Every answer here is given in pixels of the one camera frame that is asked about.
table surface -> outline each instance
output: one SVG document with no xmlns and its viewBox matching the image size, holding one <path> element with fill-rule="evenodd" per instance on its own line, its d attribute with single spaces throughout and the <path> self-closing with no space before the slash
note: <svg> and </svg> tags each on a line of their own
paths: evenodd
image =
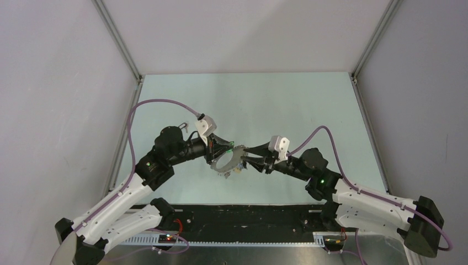
<svg viewBox="0 0 468 265">
<path fill-rule="evenodd" d="M 359 246 L 367 264 L 407 265 L 403 245 L 383 236 L 359 236 Z M 141 249 L 142 246 L 116 246 L 106 258 L 117 258 Z M 356 253 L 354 236 L 349 236 L 344 250 Z M 178 255 L 158 255 L 156 251 L 141 251 L 114 262 L 101 265 L 359 265 L 359 258 L 351 254 L 328 255 L 320 247 L 190 247 Z"/>
<path fill-rule="evenodd" d="M 326 125 L 348 178 L 385 191 L 348 73 L 146 75 L 139 101 L 152 98 L 177 100 L 211 116 L 217 124 L 215 134 L 236 145 L 258 146 L 272 135 L 281 135 L 291 141 L 291 151 L 318 126 Z M 188 122 L 190 133 L 195 130 L 195 121 L 193 114 L 177 105 L 142 105 L 132 125 L 136 160 L 151 149 L 164 127 Z M 318 147 L 329 161 L 328 168 L 338 172 L 325 131 L 306 147 Z M 127 146 L 117 183 L 130 169 Z M 202 158 L 177 165 L 174 171 L 171 179 L 141 203 L 159 197 L 171 204 L 317 203 L 304 190 L 305 182 L 278 172 L 267 175 L 250 168 L 225 179 Z"/>
</svg>

light blue tabletop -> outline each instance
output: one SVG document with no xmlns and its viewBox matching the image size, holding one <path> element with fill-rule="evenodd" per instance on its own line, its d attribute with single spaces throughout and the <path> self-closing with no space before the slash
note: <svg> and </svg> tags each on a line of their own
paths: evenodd
<svg viewBox="0 0 468 265">
<path fill-rule="evenodd" d="M 281 135 L 299 146 L 319 125 L 330 128 L 348 178 L 385 191 L 363 117 L 348 73 L 220 73 L 146 75 L 139 101 L 167 98 L 211 116 L 215 134 L 249 147 Z M 195 116 L 177 105 L 150 103 L 138 108 L 132 139 L 138 161 L 166 126 L 189 123 Z M 330 140 L 319 132 L 306 146 L 318 147 L 328 168 L 338 172 Z M 117 183 L 130 172 L 127 146 Z M 306 182 L 278 172 L 262 174 L 249 168 L 228 179 L 210 169 L 203 158 L 174 167 L 175 175 L 143 203 L 163 197 L 171 204 L 302 204 L 316 203 L 304 190 Z"/>
</svg>

robotic arm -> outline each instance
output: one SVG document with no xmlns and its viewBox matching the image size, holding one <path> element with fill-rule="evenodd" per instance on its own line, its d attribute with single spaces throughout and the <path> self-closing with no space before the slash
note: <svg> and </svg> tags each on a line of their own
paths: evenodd
<svg viewBox="0 0 468 265">
<path fill-rule="evenodd" d="M 305 189 L 310 196 L 327 201 L 321 219 L 328 229 L 353 227 L 372 231 L 403 242 L 419 255 L 436 257 L 441 234 L 430 222 L 442 229 L 444 219 L 432 200 L 420 196 L 414 201 L 351 183 L 343 174 L 327 168 L 328 161 L 317 148 L 296 158 L 287 156 L 288 145 L 285 137 L 273 136 L 269 143 L 245 149 L 260 157 L 242 159 L 259 172 L 278 171 L 306 181 Z"/>
<path fill-rule="evenodd" d="M 190 137 L 187 141 L 183 140 L 181 128 L 164 128 L 151 151 L 136 165 L 134 174 L 85 214 L 73 221 L 63 218 L 56 223 L 60 244 L 69 234 L 76 233 L 74 264 L 98 264 L 106 253 L 129 237 L 155 227 L 164 230 L 173 223 L 174 209 L 162 198 L 154 199 L 140 211 L 116 220 L 171 178 L 173 166 L 202 156 L 210 165 L 233 148 L 229 142 L 213 134 L 216 124 L 209 116 L 200 116 L 195 127 L 199 137 Z"/>
<path fill-rule="evenodd" d="M 202 156 L 211 165 L 233 149 L 230 142 L 213 133 L 216 124 L 209 116 L 202 114 L 195 127 L 199 137 L 192 139 L 190 136 L 186 141 L 181 128 L 164 128 L 151 151 L 136 165 L 134 174 L 82 216 L 73 221 L 63 218 L 57 222 L 55 228 L 61 244 L 76 233 L 74 264 L 98 264 L 106 253 L 129 237 L 154 227 L 165 230 L 172 224 L 174 209 L 162 198 L 116 220 L 171 178 L 173 166 Z M 317 148 L 294 157 L 288 153 L 288 147 L 287 138 L 273 136 L 264 145 L 244 148 L 244 152 L 257 157 L 242 156 L 242 163 L 250 164 L 259 172 L 278 171 L 307 182 L 305 189 L 310 196 L 327 201 L 321 220 L 330 230 L 355 227 L 373 231 L 402 241 L 420 255 L 437 255 L 440 231 L 420 217 L 427 216 L 442 228 L 444 220 L 430 199 L 419 197 L 416 202 L 350 183 L 342 171 L 339 174 L 327 168 L 328 161 Z"/>
</svg>

purple cable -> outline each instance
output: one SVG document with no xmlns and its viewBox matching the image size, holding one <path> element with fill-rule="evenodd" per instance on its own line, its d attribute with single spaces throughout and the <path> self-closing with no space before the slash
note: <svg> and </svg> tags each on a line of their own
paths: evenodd
<svg viewBox="0 0 468 265">
<path fill-rule="evenodd" d="M 133 117 L 133 114 L 134 112 L 136 111 L 136 108 L 138 108 L 139 106 L 143 105 L 143 104 L 147 104 L 147 103 L 152 103 L 152 102 L 166 102 L 166 103 L 172 103 L 172 104 L 176 104 L 176 105 L 179 105 L 183 108 L 185 108 L 186 110 L 190 111 L 191 113 L 193 113 L 197 118 L 200 116 L 200 113 L 194 111 L 191 107 L 181 103 L 181 102 L 178 102 L 178 101 L 175 101 L 175 100 L 170 100 L 170 99 L 161 99 L 161 98 L 156 98 L 156 99 L 148 99 L 148 100 L 143 100 L 142 102 L 138 102 L 133 108 L 130 109 L 130 113 L 129 113 L 129 116 L 127 117 L 127 134 L 128 134 L 128 139 L 129 139 L 129 146 L 130 146 L 130 153 L 131 153 L 131 157 L 132 157 L 132 169 L 131 169 L 131 172 L 130 172 L 130 177 L 127 179 L 127 181 L 125 182 L 125 184 L 122 186 L 122 188 L 120 188 L 119 192 L 124 192 L 124 190 L 126 189 L 126 187 L 129 185 L 129 183 L 131 182 L 132 178 L 133 178 L 133 175 L 135 173 L 135 166 L 136 166 L 136 159 L 135 159 L 135 150 L 133 148 L 133 142 L 132 142 L 132 139 L 131 139 L 131 124 L 132 124 L 132 117 Z M 96 211 L 92 212 L 88 217 L 86 217 L 75 229 L 75 231 L 78 231 L 80 228 L 83 227 L 83 223 L 84 222 L 88 222 L 89 220 L 93 219 L 93 217 L 95 217 L 98 213 L 100 213 L 104 208 L 107 207 L 107 205 L 109 205 L 111 202 L 113 202 L 117 197 L 118 197 L 118 193 L 114 194 L 112 197 L 110 197 L 110 199 L 103 203 L 98 209 L 96 209 Z"/>
<path fill-rule="evenodd" d="M 358 191 L 358 187 L 354 186 L 351 181 L 349 181 L 349 179 L 346 177 L 346 175 L 344 174 L 344 171 L 343 171 L 343 167 L 341 166 L 341 163 L 339 161 L 339 158 L 338 158 L 338 152 L 337 152 L 337 149 L 336 149 L 336 145 L 335 145 L 335 141 L 333 139 L 333 136 L 332 136 L 332 133 L 330 132 L 330 129 L 328 127 L 326 127 L 325 125 L 321 125 L 319 127 L 317 127 L 312 133 L 311 135 L 298 147 L 296 148 L 295 150 L 293 150 L 292 152 L 288 153 L 287 156 L 292 156 L 293 154 L 299 152 L 304 146 L 306 146 L 310 140 L 317 134 L 317 132 L 320 130 L 320 129 L 325 129 L 327 134 L 328 134 L 328 137 L 330 137 L 330 142 L 332 143 L 332 148 L 333 148 L 333 153 L 335 155 L 335 159 L 337 161 L 337 165 L 338 165 L 338 169 L 339 169 L 339 172 L 340 174 L 343 176 L 343 180 L 344 182 L 352 189 Z M 434 228 L 443 236 L 443 238 L 445 239 L 445 241 L 447 242 L 447 245 L 448 247 L 438 247 L 439 250 L 442 250 L 442 251 L 450 251 L 453 249 L 453 243 L 452 241 L 450 240 L 449 236 L 436 224 L 434 223 L 431 219 L 427 218 L 425 215 L 411 209 L 410 207 L 408 206 L 403 206 L 403 204 L 401 203 L 398 203 L 398 202 L 394 202 L 390 199 L 387 199 L 385 197 L 382 197 L 380 195 L 377 195 L 377 194 L 374 194 L 372 192 L 368 192 L 368 191 L 365 191 L 365 190 L 361 190 L 360 191 L 361 193 L 367 195 L 367 196 L 371 196 L 375 199 L 379 199 L 379 200 L 382 200 L 384 202 L 387 202 L 387 203 L 390 203 L 390 204 L 393 204 L 399 208 L 403 208 L 405 210 L 408 210 L 410 211 L 411 213 L 413 214 L 416 214 L 418 215 L 419 217 L 421 217 L 422 219 L 424 219 L 426 222 L 430 223 L 432 226 L 434 226 Z"/>
<path fill-rule="evenodd" d="M 176 237 L 177 239 L 182 240 L 182 241 L 185 243 L 185 248 L 184 248 L 183 250 L 180 250 L 180 251 L 167 251 L 167 250 L 161 250 L 161 249 L 159 249 L 159 248 L 157 248 L 157 247 L 154 247 L 155 249 L 153 249 L 153 247 L 142 247 L 142 248 L 138 248 L 137 250 L 134 250 L 134 251 L 132 251 L 132 252 L 130 252 L 130 253 L 127 253 L 127 254 L 125 254 L 125 255 L 123 255 L 123 256 L 120 256 L 120 257 L 118 257 L 118 258 L 105 258 L 105 259 L 103 259 L 103 260 L 104 260 L 104 261 L 107 261 L 107 262 L 119 261 L 119 260 L 121 260 L 121 259 L 128 258 L 128 257 L 130 257 L 131 255 L 133 255 L 133 254 L 135 254 L 135 253 L 138 253 L 138 252 L 140 252 L 140 251 L 145 251 L 145 250 L 157 250 L 157 251 L 161 251 L 161 252 L 167 253 L 167 254 L 180 254 L 180 253 L 182 253 L 182 252 L 187 251 L 187 250 L 189 249 L 189 247 L 190 247 L 189 242 L 188 242 L 185 238 L 183 238 L 183 237 L 181 237 L 181 236 L 178 236 L 178 235 L 175 235 L 175 234 L 169 234 L 169 233 L 166 232 L 166 231 L 162 231 L 162 230 L 158 230 L 158 229 L 154 229 L 154 228 L 148 229 L 148 231 L 155 231 L 155 232 L 159 232 L 159 233 L 165 234 L 165 235 L 166 235 L 166 234 L 167 234 L 167 235 L 172 235 L 173 237 Z"/>
<path fill-rule="evenodd" d="M 351 254 L 351 255 L 353 255 L 353 256 L 355 256 L 355 257 L 360 258 L 358 254 L 354 253 L 353 251 L 349 251 L 349 250 L 330 251 L 330 250 L 328 250 L 327 247 L 325 247 L 325 250 L 326 250 L 327 252 L 330 252 L 330 254 Z"/>
<path fill-rule="evenodd" d="M 349 251 L 349 250 L 342 250 L 342 251 L 330 251 L 327 246 L 324 247 L 324 249 L 329 252 L 330 254 L 344 254 L 344 253 L 347 253 L 347 254 L 351 254 L 353 256 L 356 256 L 358 257 L 360 260 L 361 260 L 361 265 L 367 265 L 367 262 L 363 259 L 363 256 L 361 254 L 361 250 L 359 249 L 359 242 L 358 242 L 358 231 L 359 229 L 356 230 L 356 234 L 355 234 L 355 238 L 356 238 L 356 246 L 358 248 L 358 253 L 354 253 L 353 251 Z"/>
</svg>

purple wire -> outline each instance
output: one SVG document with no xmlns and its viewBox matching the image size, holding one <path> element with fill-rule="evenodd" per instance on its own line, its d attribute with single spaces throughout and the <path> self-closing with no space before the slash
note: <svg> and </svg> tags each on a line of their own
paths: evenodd
<svg viewBox="0 0 468 265">
<path fill-rule="evenodd" d="M 155 229 L 155 228 L 148 229 L 148 231 L 155 231 L 155 232 L 159 232 L 159 233 L 165 234 L 165 235 L 172 235 L 173 237 L 176 237 L 177 239 L 182 240 L 182 241 L 185 243 L 185 248 L 184 248 L 183 250 L 180 250 L 180 251 L 167 251 L 167 250 L 161 250 L 161 249 L 159 249 L 159 248 L 157 248 L 157 247 L 154 247 L 155 249 L 153 249 L 153 247 L 142 247 L 142 248 L 138 248 L 137 250 L 134 250 L 134 251 L 132 251 L 132 252 L 130 252 L 130 253 L 127 253 L 127 254 L 125 254 L 125 255 L 123 255 L 123 256 L 120 256 L 120 257 L 117 257 L 117 258 L 105 258 L 105 259 L 103 259 L 103 260 L 104 260 L 104 261 L 107 261 L 107 262 L 119 261 L 119 260 L 121 260 L 121 259 L 128 258 L 128 257 L 130 257 L 131 255 L 133 255 L 133 254 L 135 254 L 135 253 L 138 253 L 138 252 L 140 252 L 140 251 L 145 251 L 145 250 L 157 250 L 157 251 L 161 251 L 161 252 L 167 253 L 167 254 L 180 254 L 180 253 L 182 253 L 182 252 L 187 251 L 187 250 L 189 249 L 189 247 L 190 247 L 189 242 L 188 242 L 185 238 L 183 238 L 183 237 L 181 237 L 181 236 L 179 236 L 179 235 L 176 235 L 176 234 L 169 234 L 169 233 L 166 232 L 166 231 L 162 231 L 162 230 Z"/>
<path fill-rule="evenodd" d="M 358 253 L 355 253 L 355 252 L 349 251 L 349 250 L 330 251 L 330 250 L 328 249 L 327 246 L 325 246 L 324 249 L 325 249 L 327 252 L 330 252 L 330 254 L 346 254 L 346 253 L 347 253 L 347 254 L 351 254 L 351 255 L 353 255 L 353 256 L 358 257 L 358 258 L 361 260 L 361 265 L 367 265 L 367 262 L 363 259 L 363 256 L 362 256 L 362 254 L 361 254 L 361 250 L 359 249 L 358 230 L 359 230 L 359 229 L 356 230 L 356 234 L 355 234 L 356 246 L 357 246 L 357 248 L 358 248 Z"/>
<path fill-rule="evenodd" d="M 161 234 L 169 234 L 165 231 L 162 231 L 162 230 L 159 230 L 159 229 L 156 229 L 156 228 L 150 228 L 148 229 L 148 231 L 154 231 L 154 232 L 158 232 L 158 233 L 161 233 Z M 187 251 L 190 247 L 190 244 L 189 244 L 189 241 L 187 241 L 185 238 L 179 236 L 179 235 L 176 235 L 176 234 L 169 234 L 169 235 L 172 235 L 173 237 L 176 237 L 177 239 L 180 239 L 182 241 L 184 241 L 185 243 L 185 248 L 183 250 L 179 250 L 179 251 L 169 251 L 169 250 L 159 250 L 161 252 L 164 252 L 164 253 L 167 253 L 167 254 L 180 254 L 180 253 L 183 253 L 185 251 Z"/>
<path fill-rule="evenodd" d="M 120 188 L 119 192 L 124 192 L 124 190 L 127 188 L 127 186 L 129 185 L 129 183 L 131 182 L 132 178 L 133 178 L 133 175 L 135 173 L 135 166 L 136 166 L 136 159 L 135 159 L 135 150 L 134 150 L 134 147 L 133 147 L 133 142 L 132 142 L 132 139 L 131 139 L 131 124 L 132 124 L 132 117 L 133 117 L 133 114 L 134 112 L 136 111 L 136 108 L 138 108 L 139 106 L 143 105 L 143 104 L 147 104 L 147 103 L 152 103 L 152 102 L 166 102 L 166 103 L 172 103 L 172 104 L 176 104 L 176 105 L 179 105 L 183 108 L 185 108 L 186 110 L 190 111 L 191 113 L 193 113 L 197 118 L 200 116 L 200 113 L 194 111 L 191 107 L 181 103 L 181 102 L 178 102 L 178 101 L 175 101 L 175 100 L 170 100 L 170 99 L 161 99 L 161 98 L 156 98 L 156 99 L 148 99 L 148 100 L 143 100 L 142 102 L 138 102 L 133 108 L 130 109 L 130 113 L 129 113 L 129 116 L 127 117 L 127 134 L 128 134 L 128 139 L 129 139 L 129 146 L 130 146 L 130 153 L 131 153 L 131 157 L 132 157 L 132 169 L 131 169 L 131 172 L 130 172 L 130 177 L 127 179 L 127 181 L 125 182 L 125 184 L 122 186 L 122 188 Z M 117 197 L 118 197 L 118 193 L 114 194 L 112 197 L 110 197 L 110 199 L 103 203 L 98 209 L 96 209 L 96 211 L 92 212 L 88 217 L 86 217 L 75 229 L 75 231 L 78 231 L 80 228 L 83 227 L 83 223 L 84 222 L 88 222 L 89 220 L 93 219 L 93 217 L 95 217 L 98 213 L 100 213 L 104 208 L 106 208 L 111 202 L 113 202 Z"/>
<path fill-rule="evenodd" d="M 326 127 L 325 125 L 321 125 L 319 127 L 317 127 L 312 133 L 311 135 L 298 147 L 296 148 L 295 150 L 293 150 L 292 152 L 288 153 L 287 156 L 292 156 L 293 154 L 299 152 L 304 146 L 306 146 L 310 140 L 317 134 L 317 132 L 321 129 L 325 129 L 327 134 L 328 134 L 328 137 L 330 138 L 330 142 L 332 143 L 332 148 L 333 148 L 333 153 L 335 155 L 335 159 L 337 161 L 337 165 L 338 165 L 338 169 L 339 169 L 339 172 L 340 174 L 343 176 L 343 180 L 344 182 L 349 186 L 351 187 L 352 189 L 358 191 L 358 187 L 356 187 L 355 185 L 353 185 L 351 183 L 351 181 L 349 181 L 349 179 L 346 177 L 346 175 L 344 174 L 344 171 L 343 171 L 343 167 L 341 166 L 341 163 L 339 161 L 339 158 L 338 158 L 338 152 L 337 152 L 337 149 L 336 149 L 336 145 L 335 145 L 335 141 L 333 139 L 333 136 L 332 136 L 332 133 L 330 132 L 330 129 L 328 127 Z M 405 210 L 408 210 L 410 211 L 411 213 L 413 214 L 416 214 L 418 215 L 419 217 L 421 217 L 422 219 L 424 219 L 426 222 L 430 223 L 432 226 L 434 226 L 434 228 L 443 236 L 443 238 L 445 239 L 445 241 L 447 242 L 447 245 L 448 247 L 438 247 L 439 250 L 442 250 L 442 251 L 450 251 L 453 249 L 453 243 L 452 241 L 450 240 L 449 236 L 436 224 L 434 223 L 431 219 L 427 218 L 425 215 L 421 214 L 420 212 L 416 211 L 416 210 L 413 210 L 411 209 L 410 207 L 408 206 L 403 206 L 402 203 L 398 203 L 398 202 L 394 202 L 393 200 L 390 200 L 390 199 L 387 199 L 385 197 L 382 197 L 380 195 L 377 195 L 377 194 L 374 194 L 372 192 L 368 192 L 366 190 L 361 190 L 360 191 L 361 193 L 367 195 L 367 196 L 371 196 L 375 199 L 379 199 L 379 200 L 382 200 L 384 202 L 387 202 L 387 203 L 390 203 L 390 204 L 393 204 L 399 208 L 403 208 Z"/>
<path fill-rule="evenodd" d="M 326 250 L 327 252 L 330 252 L 330 254 L 351 254 L 351 255 L 353 255 L 353 256 L 355 256 L 355 257 L 358 257 L 358 258 L 359 258 L 359 255 L 358 255 L 358 254 L 354 253 L 353 251 L 349 251 L 349 250 L 343 250 L 343 251 L 330 251 L 330 250 L 328 250 L 328 248 L 327 248 L 327 247 L 325 247 L 325 250 Z"/>
</svg>

